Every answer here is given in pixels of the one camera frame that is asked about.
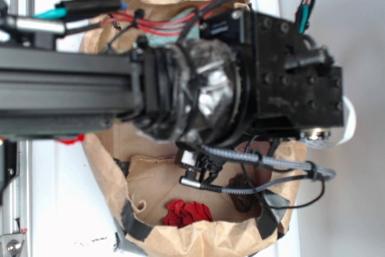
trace cable tie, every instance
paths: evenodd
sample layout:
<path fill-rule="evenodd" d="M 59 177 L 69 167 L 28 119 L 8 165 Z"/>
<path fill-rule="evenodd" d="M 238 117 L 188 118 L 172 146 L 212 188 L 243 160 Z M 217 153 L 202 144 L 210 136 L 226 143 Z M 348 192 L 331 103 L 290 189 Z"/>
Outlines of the cable tie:
<path fill-rule="evenodd" d="M 195 8 L 194 12 L 195 12 L 196 15 L 198 15 L 199 22 L 204 22 L 205 21 L 205 18 L 204 18 L 205 15 L 203 14 L 202 11 L 199 10 L 199 8 Z"/>
<path fill-rule="evenodd" d="M 257 155 L 258 156 L 258 162 L 254 165 L 255 167 L 258 168 L 260 166 L 260 162 L 263 159 L 263 155 L 261 154 L 261 152 L 259 150 L 252 150 L 251 153 L 253 155 Z"/>
<path fill-rule="evenodd" d="M 311 161 L 306 161 L 306 162 L 312 166 L 312 169 L 307 172 L 309 179 L 311 179 L 312 181 L 318 180 L 318 177 L 320 176 L 320 174 L 318 172 L 317 165 Z"/>
<path fill-rule="evenodd" d="M 132 27 L 137 28 L 139 24 L 139 20 L 143 19 L 143 17 L 144 17 L 144 10 L 141 8 L 136 9 L 134 13 L 134 20 L 132 21 Z"/>

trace red fabric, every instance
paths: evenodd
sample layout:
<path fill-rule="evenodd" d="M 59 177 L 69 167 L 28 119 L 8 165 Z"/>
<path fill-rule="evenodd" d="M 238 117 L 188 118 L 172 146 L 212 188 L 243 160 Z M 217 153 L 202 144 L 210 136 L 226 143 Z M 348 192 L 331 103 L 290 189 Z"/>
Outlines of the red fabric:
<path fill-rule="evenodd" d="M 163 219 L 163 224 L 167 226 L 182 228 L 202 220 L 213 221 L 210 209 L 195 201 L 186 204 L 183 200 L 174 200 L 167 204 L 167 209 L 168 214 Z"/>
<path fill-rule="evenodd" d="M 84 138 L 85 138 L 85 135 L 84 134 L 80 134 L 77 136 L 77 138 L 74 138 L 72 140 L 58 140 L 60 143 L 62 144 L 75 144 L 77 141 L 84 141 Z"/>

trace white wall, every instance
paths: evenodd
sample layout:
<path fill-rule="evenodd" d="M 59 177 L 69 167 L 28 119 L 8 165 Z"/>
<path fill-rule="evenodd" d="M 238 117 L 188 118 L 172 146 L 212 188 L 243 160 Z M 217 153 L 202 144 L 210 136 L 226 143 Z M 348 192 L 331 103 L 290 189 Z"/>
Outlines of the white wall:
<path fill-rule="evenodd" d="M 285 16 L 298 5 L 282 0 Z M 334 168 L 326 196 L 299 212 L 303 257 L 385 256 L 385 2 L 317 0 L 309 34 L 343 67 L 357 111 L 355 137 L 309 159 Z M 301 186 L 298 202 L 318 193 Z"/>

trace small black clip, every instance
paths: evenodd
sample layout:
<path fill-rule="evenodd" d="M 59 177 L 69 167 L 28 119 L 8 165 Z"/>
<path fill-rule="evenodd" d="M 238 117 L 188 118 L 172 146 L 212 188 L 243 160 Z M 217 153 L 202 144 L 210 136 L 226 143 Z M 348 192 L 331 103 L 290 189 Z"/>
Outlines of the small black clip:
<path fill-rule="evenodd" d="M 138 8 L 135 10 L 135 13 L 134 13 L 134 21 L 132 21 L 132 27 L 137 27 L 138 24 L 139 24 L 139 20 L 142 19 L 144 17 L 144 10 L 141 9 L 141 8 Z"/>
<path fill-rule="evenodd" d="M 255 167 L 258 168 L 260 166 L 260 162 L 263 159 L 263 155 L 261 154 L 261 152 L 259 150 L 252 150 L 251 153 L 253 155 L 257 155 L 258 156 L 258 162 L 254 165 Z"/>
<path fill-rule="evenodd" d="M 306 162 L 312 166 L 312 169 L 307 172 L 309 179 L 311 179 L 312 181 L 316 181 L 320 178 L 322 179 L 321 174 L 318 172 L 317 165 L 311 161 L 306 161 Z"/>
<path fill-rule="evenodd" d="M 5 0 L 0 0 L 0 16 L 6 16 L 8 14 L 8 5 Z"/>
<path fill-rule="evenodd" d="M 195 8 L 194 12 L 195 12 L 196 15 L 198 15 L 199 22 L 204 22 L 206 20 L 205 19 L 205 15 L 203 14 L 202 11 L 199 10 L 199 8 Z"/>

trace bolt head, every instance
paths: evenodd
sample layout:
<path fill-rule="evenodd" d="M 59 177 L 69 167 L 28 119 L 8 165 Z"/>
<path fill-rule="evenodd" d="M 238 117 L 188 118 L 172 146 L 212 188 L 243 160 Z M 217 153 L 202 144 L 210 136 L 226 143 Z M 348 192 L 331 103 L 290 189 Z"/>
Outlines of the bolt head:
<path fill-rule="evenodd" d="M 264 76 L 263 76 L 263 82 L 264 82 L 265 84 L 271 84 L 271 83 L 273 82 L 273 78 L 272 78 L 272 76 L 271 76 L 270 73 L 264 74 Z"/>
<path fill-rule="evenodd" d="M 307 104 L 308 104 L 308 106 L 309 106 L 309 108 L 310 108 L 311 110 L 315 110 L 315 108 L 316 108 L 316 103 L 315 103 L 315 101 L 310 101 L 310 102 L 308 102 Z"/>
<path fill-rule="evenodd" d="M 199 26 L 199 29 L 200 30 L 206 30 L 207 28 L 207 23 L 206 22 L 203 22 L 200 26 Z"/>
<path fill-rule="evenodd" d="M 342 81 L 341 81 L 340 79 L 336 79 L 336 80 L 334 81 L 334 86 L 335 86 L 335 87 L 341 87 L 341 85 L 342 85 Z"/>
<path fill-rule="evenodd" d="M 287 22 L 282 22 L 279 26 L 279 30 L 281 33 L 288 33 L 289 32 L 289 24 Z"/>
<path fill-rule="evenodd" d="M 281 84 L 283 85 L 289 85 L 290 83 L 290 79 L 286 75 L 282 76 L 280 80 L 281 80 Z"/>
<path fill-rule="evenodd" d="M 7 244 L 7 250 L 11 255 L 16 255 L 20 252 L 22 245 L 16 240 L 11 240 Z"/>
<path fill-rule="evenodd" d="M 310 77 L 307 78 L 307 82 L 309 84 L 314 84 L 315 83 L 315 78 L 313 76 L 310 76 Z"/>
<path fill-rule="evenodd" d="M 241 12 L 240 10 L 235 10 L 235 11 L 233 11 L 233 13 L 231 14 L 231 17 L 232 17 L 232 19 L 234 19 L 234 20 L 237 20 L 237 19 L 241 18 L 241 16 L 242 16 L 242 12 Z"/>
<path fill-rule="evenodd" d="M 273 25 L 273 22 L 271 21 L 270 18 L 264 18 L 262 21 L 262 27 L 265 29 L 270 29 Z"/>
<path fill-rule="evenodd" d="M 336 103 L 336 110 L 342 111 L 343 110 L 343 102 Z"/>

